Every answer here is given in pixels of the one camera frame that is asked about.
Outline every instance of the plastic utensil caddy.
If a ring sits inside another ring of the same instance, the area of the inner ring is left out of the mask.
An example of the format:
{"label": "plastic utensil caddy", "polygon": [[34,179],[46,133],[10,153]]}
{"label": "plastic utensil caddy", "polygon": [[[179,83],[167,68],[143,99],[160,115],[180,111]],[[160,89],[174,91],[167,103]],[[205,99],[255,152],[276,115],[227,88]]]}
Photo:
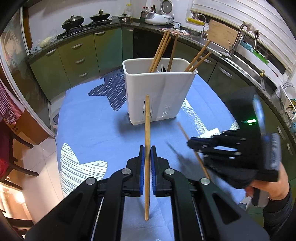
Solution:
{"label": "plastic utensil caddy", "polygon": [[154,73],[148,73],[153,58],[123,61],[128,115],[133,125],[145,123],[145,98],[150,97],[152,121],[174,118],[178,114],[197,71],[184,72],[190,64],[174,58],[171,72],[164,72],[170,58],[162,58]]}

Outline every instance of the yellow tray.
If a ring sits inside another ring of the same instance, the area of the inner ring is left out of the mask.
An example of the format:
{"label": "yellow tray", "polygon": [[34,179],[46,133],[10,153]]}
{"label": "yellow tray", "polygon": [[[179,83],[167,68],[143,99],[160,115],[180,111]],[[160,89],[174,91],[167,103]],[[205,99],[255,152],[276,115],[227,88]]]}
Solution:
{"label": "yellow tray", "polygon": [[198,24],[198,25],[204,25],[205,24],[205,22],[197,20],[197,19],[193,19],[193,18],[188,18],[188,21],[192,22],[192,23],[195,23],[195,24]]}

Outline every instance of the faucet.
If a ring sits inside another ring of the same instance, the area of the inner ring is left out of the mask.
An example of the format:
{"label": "faucet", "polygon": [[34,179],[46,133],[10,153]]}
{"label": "faucet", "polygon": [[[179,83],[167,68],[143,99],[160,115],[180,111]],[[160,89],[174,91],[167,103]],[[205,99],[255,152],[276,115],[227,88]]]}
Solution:
{"label": "faucet", "polygon": [[201,16],[203,16],[203,17],[205,18],[204,27],[203,27],[203,29],[202,29],[202,31],[201,31],[201,33],[200,33],[200,38],[202,39],[202,38],[203,38],[204,31],[205,31],[205,24],[207,23],[207,19],[206,19],[206,17],[205,17],[203,14],[201,14],[201,13],[197,14],[197,15],[196,15],[195,17],[193,17],[193,18],[197,19],[197,16],[199,16],[199,15],[201,15]]}
{"label": "faucet", "polygon": [[[233,43],[233,45],[231,46],[231,50],[229,51],[229,55],[233,55],[234,52],[237,49],[237,46],[239,45],[239,40],[240,40],[240,36],[242,33],[242,29],[246,26],[247,24],[243,23],[240,28],[239,28],[239,32],[237,33],[237,37],[235,38],[235,41]],[[257,50],[257,45],[258,45],[258,38],[259,38],[259,30],[256,29],[254,31],[254,35],[255,35],[255,39],[254,39],[254,43],[253,43],[253,49]]]}

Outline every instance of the cabinet handle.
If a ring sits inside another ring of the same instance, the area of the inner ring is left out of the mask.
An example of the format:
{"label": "cabinet handle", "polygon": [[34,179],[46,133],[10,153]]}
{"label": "cabinet handle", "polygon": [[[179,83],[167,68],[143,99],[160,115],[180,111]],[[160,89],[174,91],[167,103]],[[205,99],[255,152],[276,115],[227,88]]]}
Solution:
{"label": "cabinet handle", "polygon": [[81,75],[79,75],[79,77],[84,77],[84,76],[86,76],[88,73],[89,73],[89,72],[86,72],[86,73],[84,73],[84,74],[81,74]]}
{"label": "cabinet handle", "polygon": [[283,135],[282,131],[281,131],[281,128],[278,126],[278,131],[279,131],[279,134],[281,135],[282,139],[285,141],[286,138],[285,136]]}
{"label": "cabinet handle", "polygon": [[53,53],[54,51],[56,51],[56,48],[53,49],[52,51],[49,51],[46,55],[50,55],[50,54]]}
{"label": "cabinet handle", "polygon": [[206,63],[209,63],[209,64],[214,64],[212,61],[210,61],[210,60],[208,60],[208,59],[205,59],[204,60]]}
{"label": "cabinet handle", "polygon": [[83,44],[83,43],[81,43],[81,44],[77,44],[77,45],[75,45],[75,46],[72,46],[71,48],[72,48],[72,49],[76,49],[76,48],[82,46],[82,44]]}
{"label": "cabinet handle", "polygon": [[226,76],[228,76],[229,78],[234,79],[233,75],[231,75],[230,73],[228,73],[226,70],[222,69],[222,67],[219,67],[219,70],[225,74]]}
{"label": "cabinet handle", "polygon": [[95,35],[103,35],[105,33],[106,33],[106,31],[103,31],[103,32],[95,33]]}
{"label": "cabinet handle", "polygon": [[291,150],[291,148],[290,148],[289,143],[287,143],[287,148],[288,148],[288,150],[289,150],[290,155],[292,156],[292,155],[293,155],[293,152],[292,152],[292,150]]}
{"label": "cabinet handle", "polygon": [[78,60],[78,61],[75,61],[75,63],[79,64],[81,62],[85,61],[85,58],[81,59],[81,60]]}

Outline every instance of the cutting board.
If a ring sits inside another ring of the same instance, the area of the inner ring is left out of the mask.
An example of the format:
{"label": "cutting board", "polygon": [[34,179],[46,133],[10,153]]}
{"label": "cutting board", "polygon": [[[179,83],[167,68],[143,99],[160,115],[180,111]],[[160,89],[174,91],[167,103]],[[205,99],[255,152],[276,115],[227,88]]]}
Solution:
{"label": "cutting board", "polygon": [[207,39],[229,50],[229,42],[234,43],[238,31],[214,20],[210,20],[209,27]]}

